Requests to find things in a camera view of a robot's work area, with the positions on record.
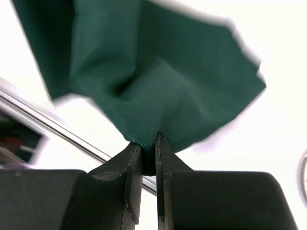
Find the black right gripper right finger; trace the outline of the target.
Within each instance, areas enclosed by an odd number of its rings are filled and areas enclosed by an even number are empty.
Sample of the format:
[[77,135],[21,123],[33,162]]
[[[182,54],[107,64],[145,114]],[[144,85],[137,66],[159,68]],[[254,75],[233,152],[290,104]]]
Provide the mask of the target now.
[[165,137],[158,134],[155,142],[155,167],[158,228],[160,230],[198,230],[188,209],[186,193],[180,191],[179,176],[193,170],[169,147]]

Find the dark green cloth placemat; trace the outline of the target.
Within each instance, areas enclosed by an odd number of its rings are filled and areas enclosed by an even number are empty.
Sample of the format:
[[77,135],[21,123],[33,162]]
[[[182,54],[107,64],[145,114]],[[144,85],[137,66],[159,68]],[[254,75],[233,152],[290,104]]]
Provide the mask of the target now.
[[155,175],[163,134],[179,152],[235,119],[266,87],[233,31],[146,0],[15,0],[52,99],[91,98]]

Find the aluminium table frame rail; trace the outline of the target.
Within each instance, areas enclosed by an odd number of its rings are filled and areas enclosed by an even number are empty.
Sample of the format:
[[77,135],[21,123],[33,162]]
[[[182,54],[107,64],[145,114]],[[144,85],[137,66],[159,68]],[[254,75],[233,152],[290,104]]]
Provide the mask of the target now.
[[0,80],[0,107],[43,136],[30,162],[31,168],[89,172],[128,145],[105,118],[100,125],[101,135],[77,128],[61,119],[39,96],[30,96],[5,79]]

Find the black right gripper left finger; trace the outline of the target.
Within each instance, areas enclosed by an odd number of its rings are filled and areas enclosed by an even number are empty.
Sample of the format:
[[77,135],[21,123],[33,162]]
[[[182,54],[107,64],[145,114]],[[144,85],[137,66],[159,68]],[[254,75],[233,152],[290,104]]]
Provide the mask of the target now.
[[142,153],[130,143],[79,177],[67,211],[69,230],[133,230],[139,223]]

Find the white plate orange sunburst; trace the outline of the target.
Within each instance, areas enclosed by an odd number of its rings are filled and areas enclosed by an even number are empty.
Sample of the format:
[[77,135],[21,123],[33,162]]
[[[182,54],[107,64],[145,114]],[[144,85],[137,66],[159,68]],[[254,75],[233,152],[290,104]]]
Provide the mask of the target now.
[[297,184],[300,196],[307,204],[307,151],[305,150],[300,158],[299,165],[297,168]]

